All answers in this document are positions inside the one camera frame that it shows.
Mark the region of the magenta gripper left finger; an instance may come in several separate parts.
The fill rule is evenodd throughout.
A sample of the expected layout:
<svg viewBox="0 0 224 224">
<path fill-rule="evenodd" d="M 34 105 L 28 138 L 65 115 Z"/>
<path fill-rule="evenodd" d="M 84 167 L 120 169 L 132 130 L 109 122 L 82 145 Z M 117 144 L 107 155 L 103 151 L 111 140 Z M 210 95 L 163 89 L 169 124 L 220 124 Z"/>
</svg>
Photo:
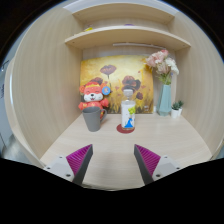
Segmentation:
<svg viewBox="0 0 224 224">
<path fill-rule="evenodd" d="M 68 156 L 58 156 L 44 170 L 81 186 L 92 155 L 93 145 L 90 144 Z"/>
</svg>

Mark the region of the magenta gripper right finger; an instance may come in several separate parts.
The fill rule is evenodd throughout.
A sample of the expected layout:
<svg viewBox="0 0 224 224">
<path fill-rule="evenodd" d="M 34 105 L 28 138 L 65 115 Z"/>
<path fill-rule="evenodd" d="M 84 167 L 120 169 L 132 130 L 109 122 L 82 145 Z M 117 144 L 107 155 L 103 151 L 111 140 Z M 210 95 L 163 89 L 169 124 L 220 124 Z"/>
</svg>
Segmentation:
<svg viewBox="0 0 224 224">
<path fill-rule="evenodd" d="M 181 167 L 168 155 L 159 156 L 153 151 L 135 144 L 134 155 L 145 185 L 168 176 Z"/>
</svg>

